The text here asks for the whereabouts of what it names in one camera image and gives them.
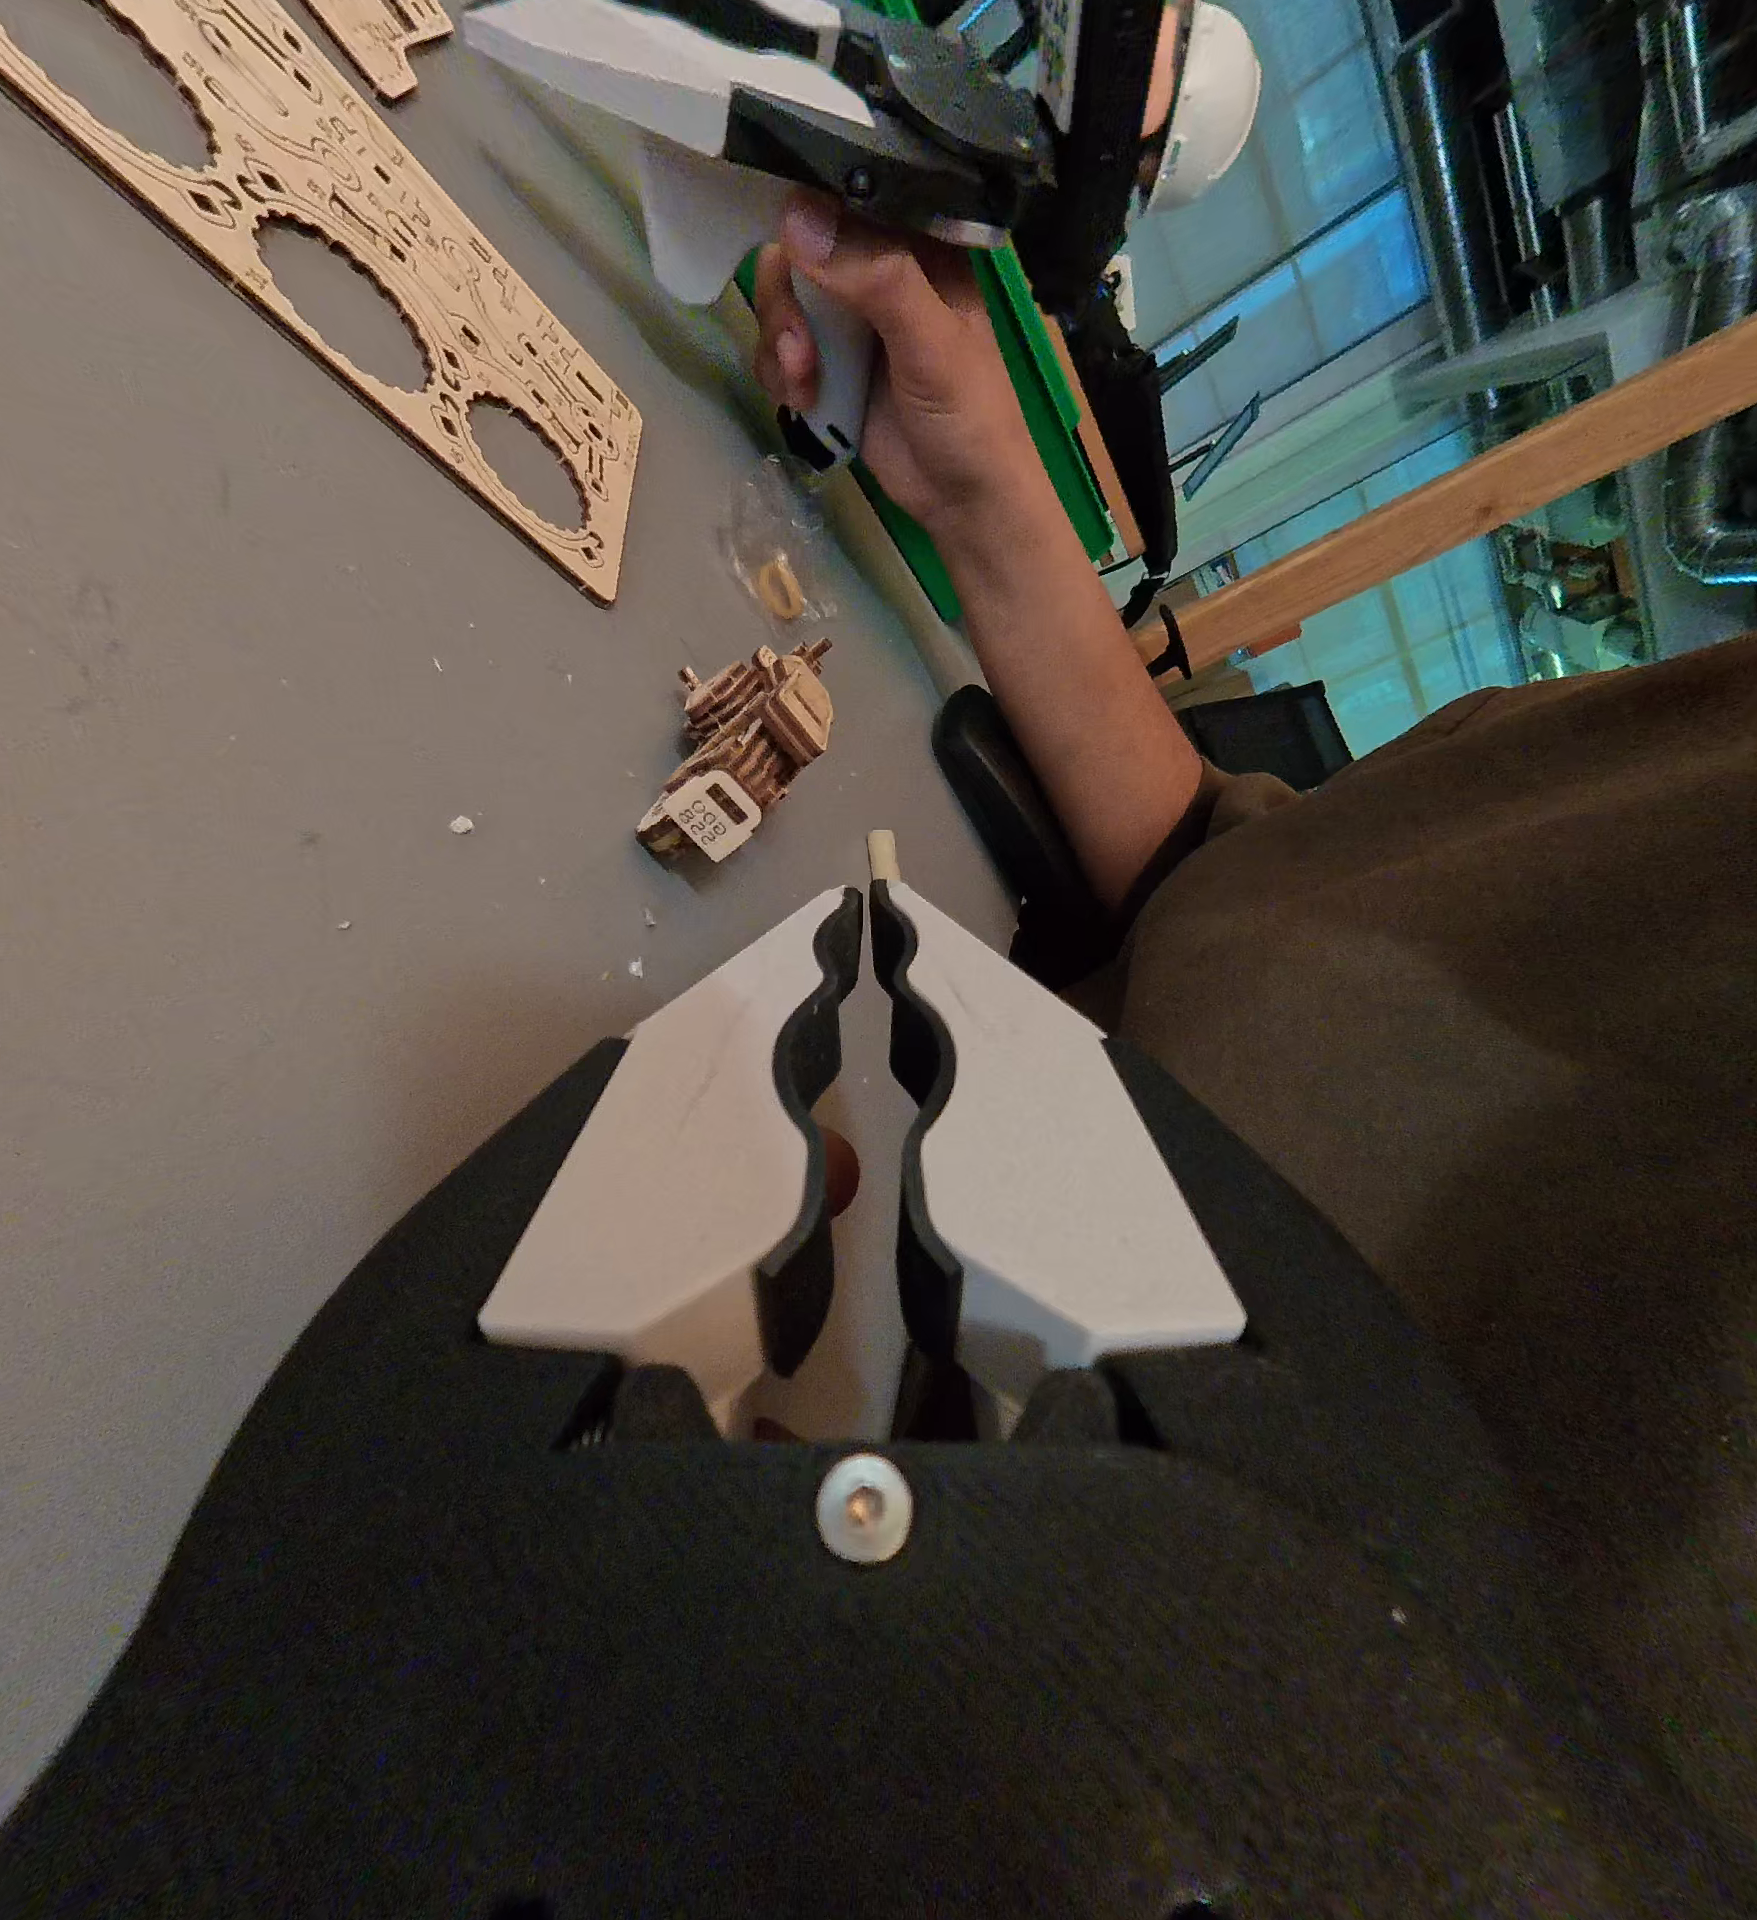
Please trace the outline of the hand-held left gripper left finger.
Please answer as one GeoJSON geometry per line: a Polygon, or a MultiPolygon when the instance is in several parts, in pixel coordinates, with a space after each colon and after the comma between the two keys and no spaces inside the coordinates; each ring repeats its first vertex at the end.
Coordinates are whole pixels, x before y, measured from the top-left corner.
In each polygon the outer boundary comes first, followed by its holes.
{"type": "Polygon", "coordinates": [[[869,1429],[868,1327],[835,1305],[868,1172],[834,1092],[863,945],[863,891],[829,886],[613,1045],[478,1310],[490,1343],[681,1369],[737,1434],[869,1429]]]}

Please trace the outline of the person's right forearm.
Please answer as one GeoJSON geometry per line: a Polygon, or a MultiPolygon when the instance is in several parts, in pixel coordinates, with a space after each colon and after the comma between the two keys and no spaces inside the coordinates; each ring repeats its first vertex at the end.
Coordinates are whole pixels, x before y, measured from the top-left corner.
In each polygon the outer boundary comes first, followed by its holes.
{"type": "Polygon", "coordinates": [[[1042,472],[991,484],[936,542],[987,686],[1091,891],[1121,903],[1197,800],[1198,751],[1042,472]]]}

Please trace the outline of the clear plastic bag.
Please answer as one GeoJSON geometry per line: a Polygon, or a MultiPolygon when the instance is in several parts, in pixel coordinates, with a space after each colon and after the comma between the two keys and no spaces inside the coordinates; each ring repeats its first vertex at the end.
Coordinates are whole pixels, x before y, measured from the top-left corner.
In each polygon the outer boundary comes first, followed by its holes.
{"type": "Polygon", "coordinates": [[[735,582],[775,631],[819,626],[837,614],[826,579],[834,546],[815,480],[794,457],[771,454],[735,482],[719,526],[735,582]]]}

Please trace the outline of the grey desk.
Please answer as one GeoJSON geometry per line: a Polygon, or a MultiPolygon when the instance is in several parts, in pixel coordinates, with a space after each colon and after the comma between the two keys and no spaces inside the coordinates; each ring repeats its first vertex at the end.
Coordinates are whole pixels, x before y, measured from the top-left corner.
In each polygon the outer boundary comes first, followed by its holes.
{"type": "Polygon", "coordinates": [[[655,286],[613,128],[463,46],[386,120],[634,399],[591,605],[0,88],[0,1821],[356,1260],[591,1043],[794,905],[1011,905],[930,755],[971,674],[819,505],[826,755],[713,870],[632,828],[675,674],[765,637],[737,292],[655,286]]]}

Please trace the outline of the large wooden puzzle sheet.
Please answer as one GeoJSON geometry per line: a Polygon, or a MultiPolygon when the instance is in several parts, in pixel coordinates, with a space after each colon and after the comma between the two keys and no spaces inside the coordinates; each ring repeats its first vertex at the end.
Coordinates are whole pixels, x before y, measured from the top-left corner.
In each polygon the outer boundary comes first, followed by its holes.
{"type": "Polygon", "coordinates": [[[0,22],[0,86],[587,598],[617,598],[641,418],[281,3],[102,3],[208,137],[162,157],[60,86],[0,22]],[[421,358],[406,386],[296,308],[260,233],[312,235],[390,301],[421,358]]]}

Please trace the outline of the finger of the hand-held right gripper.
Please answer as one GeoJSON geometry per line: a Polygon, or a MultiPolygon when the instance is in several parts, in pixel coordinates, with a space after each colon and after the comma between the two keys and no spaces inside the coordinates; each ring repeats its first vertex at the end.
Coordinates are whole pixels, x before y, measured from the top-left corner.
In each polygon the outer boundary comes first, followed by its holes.
{"type": "Polygon", "coordinates": [[[835,62],[844,10],[832,2],[652,2],[675,19],[735,49],[835,62]]]}
{"type": "Polygon", "coordinates": [[[866,101],[816,61],[747,49],[662,11],[487,3],[466,10],[462,35],[520,79],[710,159],[722,157],[733,105],[747,95],[815,113],[832,130],[875,130],[866,101]]]}

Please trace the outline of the person's right hand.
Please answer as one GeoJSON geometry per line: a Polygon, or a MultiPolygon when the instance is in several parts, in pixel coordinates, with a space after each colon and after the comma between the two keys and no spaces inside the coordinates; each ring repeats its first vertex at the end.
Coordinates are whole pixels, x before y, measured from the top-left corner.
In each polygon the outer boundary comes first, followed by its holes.
{"type": "Polygon", "coordinates": [[[797,190],[759,252],[753,292],[753,369],[794,412],[821,381],[800,293],[837,301],[872,328],[863,461],[946,558],[981,544],[1069,542],[964,250],[797,190]]]}

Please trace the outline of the green plastic bin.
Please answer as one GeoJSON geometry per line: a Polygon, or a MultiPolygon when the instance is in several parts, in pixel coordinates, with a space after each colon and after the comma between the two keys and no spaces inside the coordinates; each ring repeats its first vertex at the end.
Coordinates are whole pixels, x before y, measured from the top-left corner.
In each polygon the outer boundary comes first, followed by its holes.
{"type": "Polygon", "coordinates": [[[1060,341],[1089,301],[1129,212],[1158,3],[1019,3],[1034,62],[1034,103],[1057,137],[1052,194],[1037,194],[1017,240],[972,252],[972,277],[1042,473],[1081,554],[1105,557],[1113,524],[1081,432],[1089,402],[1060,341]]]}

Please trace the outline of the person's brown shirt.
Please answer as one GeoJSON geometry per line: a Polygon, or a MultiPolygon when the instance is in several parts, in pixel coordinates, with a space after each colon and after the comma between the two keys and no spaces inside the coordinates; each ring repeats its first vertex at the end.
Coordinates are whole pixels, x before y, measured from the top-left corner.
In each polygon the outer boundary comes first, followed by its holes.
{"type": "Polygon", "coordinates": [[[1514,1477],[1591,1703],[1757,1909],[1757,631],[1204,766],[1100,1007],[1337,1227],[1514,1477]]]}

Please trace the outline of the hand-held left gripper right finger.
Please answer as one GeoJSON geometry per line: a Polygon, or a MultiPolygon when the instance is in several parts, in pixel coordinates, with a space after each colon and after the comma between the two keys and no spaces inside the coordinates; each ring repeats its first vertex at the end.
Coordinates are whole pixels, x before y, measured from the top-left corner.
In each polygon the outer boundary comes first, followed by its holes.
{"type": "Polygon", "coordinates": [[[900,878],[869,882],[902,1148],[892,1434],[974,1438],[1109,1355],[1230,1344],[1247,1309],[1105,1033],[900,878]]]}

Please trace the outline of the black monitor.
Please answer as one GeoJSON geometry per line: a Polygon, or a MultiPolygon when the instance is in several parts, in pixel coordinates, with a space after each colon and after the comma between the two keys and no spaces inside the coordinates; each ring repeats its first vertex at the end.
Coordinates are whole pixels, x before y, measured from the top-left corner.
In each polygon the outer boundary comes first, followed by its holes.
{"type": "Polygon", "coordinates": [[[1324,682],[1177,708],[1197,750],[1230,776],[1271,776],[1312,792],[1354,763],[1324,682]]]}

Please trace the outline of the small wooden puzzle piece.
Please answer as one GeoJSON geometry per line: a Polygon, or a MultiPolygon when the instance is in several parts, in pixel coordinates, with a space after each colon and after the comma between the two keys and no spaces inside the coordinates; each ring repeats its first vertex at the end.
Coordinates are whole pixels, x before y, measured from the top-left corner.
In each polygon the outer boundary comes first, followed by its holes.
{"type": "Polygon", "coordinates": [[[386,105],[417,88],[412,54],[445,41],[456,19],[440,2],[305,2],[330,41],[386,105]]]}

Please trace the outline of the white hard hat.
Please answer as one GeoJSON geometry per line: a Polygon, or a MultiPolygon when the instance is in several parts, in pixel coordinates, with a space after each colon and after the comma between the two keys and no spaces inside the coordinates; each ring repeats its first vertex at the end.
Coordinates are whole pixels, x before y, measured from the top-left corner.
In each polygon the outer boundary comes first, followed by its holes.
{"type": "Polygon", "coordinates": [[[1244,149],[1263,69],[1238,15],[1213,2],[1165,2],[1141,113],[1137,217],[1208,194],[1244,149]]]}

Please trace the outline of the wooden beam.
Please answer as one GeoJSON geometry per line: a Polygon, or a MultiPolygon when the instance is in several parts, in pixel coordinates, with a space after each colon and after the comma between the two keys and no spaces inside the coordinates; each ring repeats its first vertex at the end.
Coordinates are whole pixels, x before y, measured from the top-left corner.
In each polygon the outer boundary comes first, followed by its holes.
{"type": "Polygon", "coordinates": [[[1190,674],[1757,405],[1757,312],[1197,600],[1190,674]]]}

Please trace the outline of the assembled wooden engine model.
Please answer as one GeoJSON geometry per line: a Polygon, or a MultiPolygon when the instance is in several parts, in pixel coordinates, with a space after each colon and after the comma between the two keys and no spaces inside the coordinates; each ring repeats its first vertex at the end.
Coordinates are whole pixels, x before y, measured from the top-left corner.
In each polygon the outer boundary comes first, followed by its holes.
{"type": "Polygon", "coordinates": [[[759,646],[711,677],[678,669],[685,751],[634,828],[644,850],[722,863],[748,842],[826,750],[834,704],[819,669],[829,646],[829,637],[786,652],[759,646]]]}

